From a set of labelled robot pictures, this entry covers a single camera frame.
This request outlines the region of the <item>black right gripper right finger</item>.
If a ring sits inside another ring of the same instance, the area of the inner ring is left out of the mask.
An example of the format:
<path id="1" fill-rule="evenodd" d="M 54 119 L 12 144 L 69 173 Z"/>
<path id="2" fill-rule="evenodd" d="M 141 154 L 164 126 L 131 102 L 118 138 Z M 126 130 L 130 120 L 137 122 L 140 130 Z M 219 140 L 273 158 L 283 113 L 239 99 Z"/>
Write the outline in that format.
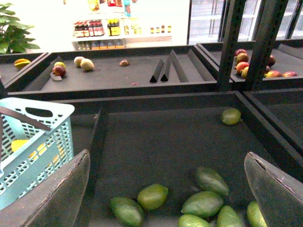
<path id="1" fill-rule="evenodd" d="M 253 152 L 244 158 L 250 189 L 268 227 L 303 225 L 303 183 Z"/>

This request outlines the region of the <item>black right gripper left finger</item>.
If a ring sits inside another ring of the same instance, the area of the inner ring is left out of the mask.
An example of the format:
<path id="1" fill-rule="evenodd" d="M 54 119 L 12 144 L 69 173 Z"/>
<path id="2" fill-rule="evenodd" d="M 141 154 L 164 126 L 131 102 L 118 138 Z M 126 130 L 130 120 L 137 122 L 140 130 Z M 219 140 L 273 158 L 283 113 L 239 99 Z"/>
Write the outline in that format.
<path id="1" fill-rule="evenodd" d="M 85 149 L 0 212 L 2 227 L 72 227 L 89 178 Z"/>

